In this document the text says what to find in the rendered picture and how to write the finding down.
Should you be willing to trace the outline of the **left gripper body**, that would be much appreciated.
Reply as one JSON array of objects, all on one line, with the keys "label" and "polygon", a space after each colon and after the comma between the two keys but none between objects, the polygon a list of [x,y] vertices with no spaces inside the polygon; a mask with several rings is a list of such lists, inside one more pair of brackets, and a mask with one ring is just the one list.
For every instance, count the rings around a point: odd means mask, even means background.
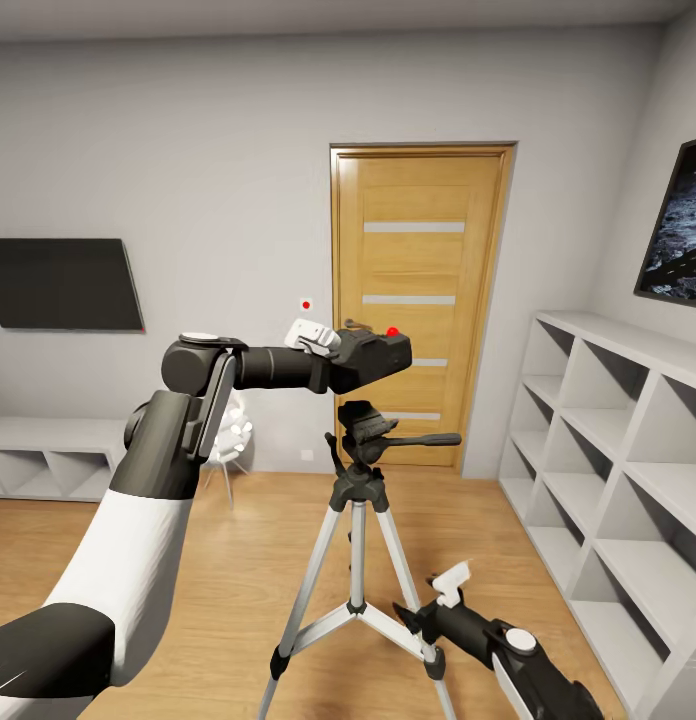
[{"label": "left gripper body", "polygon": [[305,353],[291,347],[267,347],[272,374],[267,389],[306,387],[316,394],[329,388],[331,360],[318,353]]}]

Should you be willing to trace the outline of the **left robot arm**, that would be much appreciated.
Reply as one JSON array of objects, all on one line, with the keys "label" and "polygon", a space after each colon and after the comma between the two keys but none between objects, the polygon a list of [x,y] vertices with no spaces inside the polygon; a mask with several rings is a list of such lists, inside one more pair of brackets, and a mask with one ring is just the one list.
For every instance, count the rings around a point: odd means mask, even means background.
[{"label": "left robot arm", "polygon": [[76,720],[140,673],[168,626],[200,464],[232,388],[325,394],[356,375],[310,343],[341,338],[298,318],[285,347],[190,332],[165,351],[168,390],[127,421],[126,456],[67,570],[41,609],[0,627],[0,720]]}]

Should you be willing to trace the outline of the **digital camera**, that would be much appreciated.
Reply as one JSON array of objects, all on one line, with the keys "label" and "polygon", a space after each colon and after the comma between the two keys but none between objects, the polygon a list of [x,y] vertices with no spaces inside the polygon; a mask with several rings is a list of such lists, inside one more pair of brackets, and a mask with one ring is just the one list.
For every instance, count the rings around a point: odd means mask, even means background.
[{"label": "digital camera", "polygon": [[386,335],[375,335],[366,327],[336,331],[341,344],[325,355],[331,363],[356,367],[356,375],[329,381],[328,386],[337,395],[354,391],[369,383],[408,369],[413,362],[411,340],[396,327]]}]

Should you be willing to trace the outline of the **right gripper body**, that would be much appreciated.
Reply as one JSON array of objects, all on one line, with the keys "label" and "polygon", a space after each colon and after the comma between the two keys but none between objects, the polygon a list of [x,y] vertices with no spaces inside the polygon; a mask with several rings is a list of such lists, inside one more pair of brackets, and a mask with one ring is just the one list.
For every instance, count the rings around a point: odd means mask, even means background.
[{"label": "right gripper body", "polygon": [[422,642],[430,647],[440,637],[445,636],[459,648],[466,650],[464,640],[468,632],[468,624],[476,616],[481,616],[469,607],[465,606],[463,589],[457,588],[461,602],[453,609],[447,605],[439,605],[437,600],[430,603],[420,612],[420,632]]}]

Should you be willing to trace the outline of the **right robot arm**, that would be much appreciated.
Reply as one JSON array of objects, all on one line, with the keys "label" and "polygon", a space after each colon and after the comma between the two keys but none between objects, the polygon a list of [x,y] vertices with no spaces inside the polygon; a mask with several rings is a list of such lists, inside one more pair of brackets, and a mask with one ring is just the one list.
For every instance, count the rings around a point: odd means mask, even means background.
[{"label": "right robot arm", "polygon": [[469,566],[458,563],[427,579],[441,593],[438,600],[416,614],[396,602],[394,610],[410,632],[422,632],[427,647],[445,636],[495,671],[520,720],[605,720],[590,691],[549,663],[533,634],[498,618],[490,622],[465,606],[460,586],[469,577]]}]

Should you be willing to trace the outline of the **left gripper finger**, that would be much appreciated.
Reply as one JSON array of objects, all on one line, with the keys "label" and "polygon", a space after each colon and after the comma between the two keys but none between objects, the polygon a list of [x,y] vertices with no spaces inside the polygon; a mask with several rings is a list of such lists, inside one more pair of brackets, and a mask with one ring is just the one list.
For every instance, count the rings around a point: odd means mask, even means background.
[{"label": "left gripper finger", "polygon": [[352,377],[356,375],[357,368],[356,367],[350,367],[346,365],[337,365],[334,363],[331,363],[331,370],[330,370],[330,377],[329,381],[339,380],[343,377]]}]

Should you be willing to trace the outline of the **camera tripod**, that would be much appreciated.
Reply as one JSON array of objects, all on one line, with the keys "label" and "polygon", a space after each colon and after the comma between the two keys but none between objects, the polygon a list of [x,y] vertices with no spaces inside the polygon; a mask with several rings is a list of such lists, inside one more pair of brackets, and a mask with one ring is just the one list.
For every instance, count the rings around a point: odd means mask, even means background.
[{"label": "camera tripod", "polygon": [[[339,459],[336,448],[337,438],[331,432],[326,432],[325,439],[331,446],[331,455],[338,480],[334,482],[334,491],[328,512],[286,630],[272,655],[270,680],[255,720],[265,720],[280,676],[286,672],[290,658],[352,620],[362,620],[422,660],[428,676],[434,680],[446,719],[456,720],[444,683],[446,670],[444,650],[440,646],[427,647],[422,642],[422,632],[415,635],[365,601],[364,552],[366,502],[370,500],[374,512],[378,516],[408,609],[416,614],[422,607],[390,512],[384,476],[380,467],[372,469],[370,465],[377,463],[388,446],[457,446],[462,443],[462,437],[458,433],[443,433],[428,434],[422,437],[386,438],[385,435],[390,433],[391,429],[396,428],[399,420],[387,421],[369,400],[347,401],[343,406],[336,408],[336,418],[346,427],[345,436],[342,436],[342,448],[352,457],[353,462],[346,466]],[[351,500],[352,503],[351,532],[348,534],[351,542],[350,600],[306,628],[299,630],[338,521],[348,500]]]}]

